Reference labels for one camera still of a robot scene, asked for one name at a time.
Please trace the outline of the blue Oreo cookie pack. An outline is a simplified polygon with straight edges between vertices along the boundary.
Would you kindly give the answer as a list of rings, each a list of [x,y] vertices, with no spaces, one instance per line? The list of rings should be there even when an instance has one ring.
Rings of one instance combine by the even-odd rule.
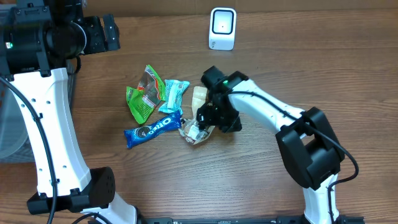
[[[127,148],[131,149],[156,138],[162,133],[174,131],[181,127],[181,114],[179,111],[176,111],[150,125],[126,129],[124,130],[124,136],[127,141]]]

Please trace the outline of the light teal snack packet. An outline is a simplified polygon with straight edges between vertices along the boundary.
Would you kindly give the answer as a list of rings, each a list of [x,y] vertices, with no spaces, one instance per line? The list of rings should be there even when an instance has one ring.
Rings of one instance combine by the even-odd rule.
[[[165,81],[165,102],[158,109],[161,113],[174,113],[179,111],[183,115],[182,96],[189,87],[190,82],[180,80]]]

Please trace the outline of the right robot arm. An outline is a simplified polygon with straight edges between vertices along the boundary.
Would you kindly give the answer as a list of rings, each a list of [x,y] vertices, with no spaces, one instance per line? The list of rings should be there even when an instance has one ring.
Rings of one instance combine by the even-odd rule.
[[[322,110],[290,106],[239,71],[226,76],[212,66],[201,82],[208,89],[208,100],[197,111],[199,127],[217,126],[232,133],[242,129],[240,113],[256,119],[275,134],[286,171],[303,188],[302,215],[253,223],[364,223],[364,218],[342,215],[336,207],[335,186],[355,179],[359,166],[339,143]]]

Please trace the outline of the green snack packet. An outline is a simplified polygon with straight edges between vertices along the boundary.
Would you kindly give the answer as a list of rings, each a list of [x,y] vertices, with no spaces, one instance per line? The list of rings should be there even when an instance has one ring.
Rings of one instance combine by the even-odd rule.
[[[146,65],[137,87],[126,87],[127,105],[136,122],[142,125],[161,101],[165,101],[165,83],[151,65]]]

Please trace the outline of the brown paper bread bag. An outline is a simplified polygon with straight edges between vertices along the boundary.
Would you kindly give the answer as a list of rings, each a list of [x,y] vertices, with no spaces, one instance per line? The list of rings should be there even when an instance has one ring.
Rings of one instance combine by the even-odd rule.
[[[197,110],[206,102],[207,89],[202,86],[195,86],[192,96],[192,119],[181,119],[182,127],[178,130],[180,135],[191,145],[199,144],[207,140],[215,126],[206,126],[200,129],[197,118]]]

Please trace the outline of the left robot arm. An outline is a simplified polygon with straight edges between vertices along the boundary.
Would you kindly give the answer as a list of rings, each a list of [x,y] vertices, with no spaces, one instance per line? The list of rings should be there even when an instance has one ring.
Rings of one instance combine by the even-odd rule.
[[[90,169],[81,154],[68,99],[67,62],[120,48],[114,17],[86,17],[83,1],[18,1],[1,25],[1,81],[14,94],[34,154],[33,215],[80,213],[98,223],[140,222],[117,193],[109,167]]]

